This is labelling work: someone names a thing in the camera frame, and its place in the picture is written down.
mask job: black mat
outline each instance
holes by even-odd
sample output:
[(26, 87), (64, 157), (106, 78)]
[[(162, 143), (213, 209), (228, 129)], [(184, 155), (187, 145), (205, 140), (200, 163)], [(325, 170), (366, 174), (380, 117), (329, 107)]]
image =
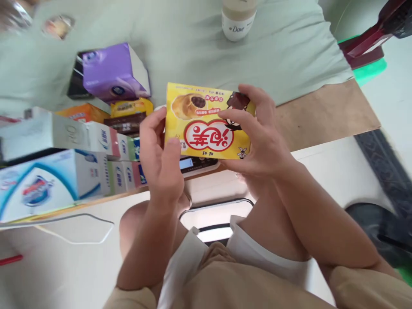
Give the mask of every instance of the black mat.
[(355, 139), (392, 202), (405, 231), (412, 237), (412, 182), (391, 145), (381, 130), (356, 135)]

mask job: yellow snack package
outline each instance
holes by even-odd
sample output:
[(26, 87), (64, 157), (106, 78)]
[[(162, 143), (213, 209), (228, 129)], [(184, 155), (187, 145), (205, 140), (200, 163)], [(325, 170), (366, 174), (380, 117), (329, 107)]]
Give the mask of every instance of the yellow snack package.
[(153, 103), (148, 99), (139, 98), (136, 101), (120, 101), (112, 104), (111, 107), (111, 118), (128, 116), (133, 114), (139, 114), (142, 112), (149, 116), (153, 113)]
[(165, 142), (178, 137), (182, 155), (244, 159), (250, 150), (249, 136), (239, 124), (217, 115), (224, 109), (254, 116), (256, 106), (239, 92), (168, 83)]

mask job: shorts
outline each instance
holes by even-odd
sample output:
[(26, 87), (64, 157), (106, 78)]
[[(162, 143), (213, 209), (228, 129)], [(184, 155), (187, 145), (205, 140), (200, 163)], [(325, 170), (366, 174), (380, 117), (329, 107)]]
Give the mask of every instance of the shorts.
[[(255, 242), (238, 223), (244, 218), (231, 216), (233, 235), (227, 242), (230, 255), (241, 264), (251, 265), (280, 278), (306, 288), (306, 276), (310, 261), (297, 262), (280, 257)], [(198, 237), (199, 230), (193, 227), (171, 257), (164, 274), (158, 309), (170, 309), (174, 297), (198, 271), (203, 255), (208, 250)]]

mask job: orange box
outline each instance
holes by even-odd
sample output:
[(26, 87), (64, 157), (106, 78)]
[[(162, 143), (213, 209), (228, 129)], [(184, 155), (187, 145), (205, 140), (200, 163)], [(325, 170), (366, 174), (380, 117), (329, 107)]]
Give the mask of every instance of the orange box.
[(79, 122), (89, 122), (95, 121), (99, 123), (103, 123), (104, 119), (109, 119), (110, 115), (101, 109), (98, 109), (94, 105), (90, 103), (86, 103), (80, 106), (74, 106), (69, 109), (65, 109), (55, 114), (70, 118), (75, 121)]

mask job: white bottle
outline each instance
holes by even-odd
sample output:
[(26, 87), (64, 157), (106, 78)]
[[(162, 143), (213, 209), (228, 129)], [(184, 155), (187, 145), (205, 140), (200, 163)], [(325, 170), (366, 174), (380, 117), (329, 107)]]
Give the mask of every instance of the white bottle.
[(223, 0), (222, 28), (230, 41), (239, 41), (248, 34), (256, 16), (258, 0)]

